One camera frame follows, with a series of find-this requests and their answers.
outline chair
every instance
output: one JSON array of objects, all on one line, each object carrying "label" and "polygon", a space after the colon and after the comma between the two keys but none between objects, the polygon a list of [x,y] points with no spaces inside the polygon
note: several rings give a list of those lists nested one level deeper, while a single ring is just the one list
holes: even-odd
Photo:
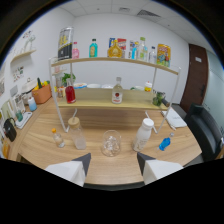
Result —
[{"label": "chair", "polygon": [[184,120],[201,147],[204,162],[222,158],[223,136],[212,115],[203,106],[192,103]]}]

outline white wall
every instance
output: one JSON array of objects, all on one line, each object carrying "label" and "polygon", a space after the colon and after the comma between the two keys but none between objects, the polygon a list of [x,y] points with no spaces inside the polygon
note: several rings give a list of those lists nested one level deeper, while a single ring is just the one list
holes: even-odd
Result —
[{"label": "white wall", "polygon": [[[127,39],[125,57],[128,58],[129,41],[146,38],[146,46],[151,49],[159,43],[171,47],[171,69],[177,71],[174,66],[182,69],[178,89],[174,103],[179,103],[188,74],[189,47],[188,43],[170,30],[142,18],[121,14],[93,14],[77,17],[73,23],[74,41],[78,42],[80,58],[89,57],[89,45],[92,38],[96,38],[98,44],[98,56],[106,57],[109,38]],[[120,63],[120,62],[84,62],[73,65],[73,71],[77,77],[76,82],[115,84],[116,76],[122,77],[122,86],[130,89],[132,86],[144,86],[146,81],[153,79],[154,69],[147,66]],[[166,92],[167,100],[171,99],[175,86],[176,76],[158,70],[155,89]]]},{"label": "white wall", "polygon": [[[13,52],[8,54],[4,70],[5,93],[0,97],[0,107],[10,98],[10,89],[12,87],[17,85],[18,91],[21,93],[22,86],[27,82],[27,78],[37,79],[39,77],[42,82],[49,80],[48,59],[57,55],[60,30],[66,26],[72,26],[73,22],[73,15],[63,9],[55,8],[24,30],[24,33],[29,30],[33,31],[32,34],[36,36],[36,39],[32,45],[37,51],[12,63],[10,62],[13,58]],[[24,44],[25,40],[22,34],[14,44],[16,52]],[[24,77],[13,82],[13,71],[21,66],[24,66]]]},{"label": "white wall", "polygon": [[[185,88],[188,73],[189,50],[188,44],[182,38],[172,33],[170,30],[150,22],[148,20],[128,15],[118,14],[94,14],[75,18],[67,11],[56,8],[43,15],[24,33],[32,30],[36,39],[33,47],[36,52],[30,56],[25,56],[10,64],[13,53],[6,58],[5,93],[0,97],[0,107],[10,98],[10,89],[18,86],[21,93],[22,85],[27,78],[41,81],[49,80],[48,59],[57,55],[58,40],[60,30],[66,26],[74,27],[74,41],[78,42],[80,58],[89,57],[89,45],[92,38],[97,39],[98,56],[106,57],[109,37],[126,38],[128,57],[129,41],[131,39],[139,40],[141,36],[146,38],[146,46],[150,49],[158,43],[166,44],[171,47],[171,69],[182,69],[179,86],[174,98],[174,103],[179,103]],[[25,40],[20,37],[15,43],[16,51],[20,50]],[[24,66],[24,78],[13,82],[13,71]],[[122,86],[130,89],[132,86],[144,86],[146,81],[152,82],[154,69],[147,66],[120,63],[120,62],[84,62],[73,64],[73,71],[76,75],[76,82],[115,84],[116,77],[122,77]],[[158,76],[155,83],[155,89],[164,91],[167,94],[166,99],[170,100],[175,85],[176,76],[165,71],[158,70]]]}]

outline pink bottle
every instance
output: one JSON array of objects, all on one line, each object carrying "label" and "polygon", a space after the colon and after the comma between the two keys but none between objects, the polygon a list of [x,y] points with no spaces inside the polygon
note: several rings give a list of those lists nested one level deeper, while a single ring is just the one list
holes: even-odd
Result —
[{"label": "pink bottle", "polygon": [[72,49],[72,59],[79,58],[79,50],[77,48],[77,42],[74,42],[74,48]]}]

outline wooden shelf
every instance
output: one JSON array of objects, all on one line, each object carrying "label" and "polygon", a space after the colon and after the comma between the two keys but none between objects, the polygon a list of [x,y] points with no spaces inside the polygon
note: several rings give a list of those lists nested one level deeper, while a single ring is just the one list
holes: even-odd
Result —
[{"label": "wooden shelf", "polygon": [[60,74],[61,72],[64,72],[64,71],[66,71],[66,70],[67,70],[67,69],[60,70],[59,72],[55,72],[55,73],[53,73],[52,75],[54,76],[54,75]]},{"label": "wooden shelf", "polygon": [[16,55],[16,56],[12,59],[11,63],[12,63],[13,61],[19,59],[19,58],[22,58],[22,57],[24,57],[24,56],[26,56],[26,55],[30,55],[30,54],[32,54],[32,53],[35,52],[35,51],[36,51],[36,50],[27,51],[27,52],[25,52],[25,53]]},{"label": "wooden shelf", "polygon": [[167,110],[168,108],[161,104],[155,106],[152,104],[153,94],[145,91],[123,90],[123,99],[121,104],[112,103],[112,90],[103,88],[83,88],[75,90],[76,102],[68,104],[66,97],[58,98],[59,107],[76,107],[82,109],[131,109],[131,110]]},{"label": "wooden shelf", "polygon": [[140,64],[140,65],[146,65],[149,67],[159,68],[161,70],[173,73],[175,75],[178,75],[178,72],[171,70],[165,66],[157,65],[157,64],[151,64],[149,62],[145,61],[138,61],[138,60],[132,60],[132,59],[125,59],[125,58],[108,58],[108,57],[97,57],[97,58],[78,58],[78,59],[65,59],[58,61],[57,63],[54,63],[51,65],[51,67],[55,67],[58,65],[64,65],[64,64],[70,64],[70,63],[78,63],[78,62],[86,62],[86,61],[118,61],[118,62],[128,62],[128,63],[134,63],[134,64]]}]

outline door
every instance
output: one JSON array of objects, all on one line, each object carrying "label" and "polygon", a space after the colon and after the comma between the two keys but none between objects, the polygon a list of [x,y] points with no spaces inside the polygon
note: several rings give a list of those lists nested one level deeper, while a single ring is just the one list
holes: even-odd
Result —
[{"label": "door", "polygon": [[208,58],[203,47],[189,44],[188,78],[180,106],[187,113],[191,104],[202,105],[208,82]]}]

